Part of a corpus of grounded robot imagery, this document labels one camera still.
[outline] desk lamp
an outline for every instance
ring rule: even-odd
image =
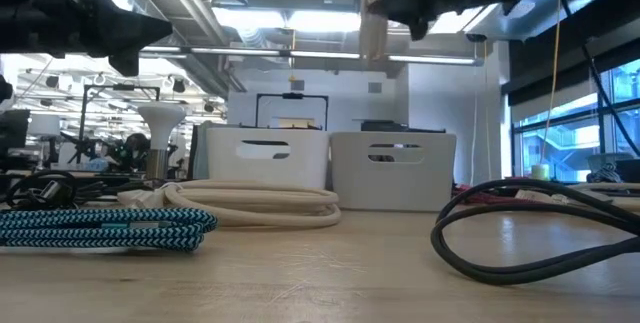
[[[147,179],[167,177],[167,144],[171,131],[187,116],[185,111],[170,103],[144,103],[138,106],[151,131],[151,150],[147,161]]]

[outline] desk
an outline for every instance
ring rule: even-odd
[[[640,259],[492,287],[432,251],[431,214],[345,212],[319,230],[210,234],[191,255],[0,257],[0,314],[13,322],[632,322]],[[474,217],[448,229],[453,249],[514,264],[627,237],[558,215]]]

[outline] striped cable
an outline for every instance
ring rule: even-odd
[[[0,211],[0,246],[190,252],[216,225],[215,216],[198,209],[6,210]]]

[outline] white storage bin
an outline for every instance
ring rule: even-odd
[[[315,130],[207,130],[209,178],[324,189],[329,133]]]
[[[331,165],[339,205],[440,211],[451,200],[455,150],[451,134],[335,133]]]

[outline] wooden table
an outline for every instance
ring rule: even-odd
[[[10,322],[634,322],[640,257],[540,283],[470,281],[432,251],[430,214],[345,212],[319,230],[223,230],[195,254],[3,254]],[[482,264],[514,264],[625,233],[557,215],[474,217],[447,231]]]

